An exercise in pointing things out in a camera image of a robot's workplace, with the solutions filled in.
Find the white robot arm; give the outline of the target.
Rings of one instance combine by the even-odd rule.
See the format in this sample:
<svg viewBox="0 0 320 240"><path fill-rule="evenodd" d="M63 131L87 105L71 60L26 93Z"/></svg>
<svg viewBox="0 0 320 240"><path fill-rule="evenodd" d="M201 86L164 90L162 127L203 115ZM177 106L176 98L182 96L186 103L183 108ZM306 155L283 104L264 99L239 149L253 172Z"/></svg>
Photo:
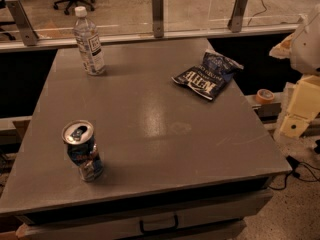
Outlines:
<svg viewBox="0 0 320 240"><path fill-rule="evenodd" d="M293 86L279 132L299 138L320 113L320 4L302 18L297 29L274 46L269 55L290 60L302 77Z"/></svg>

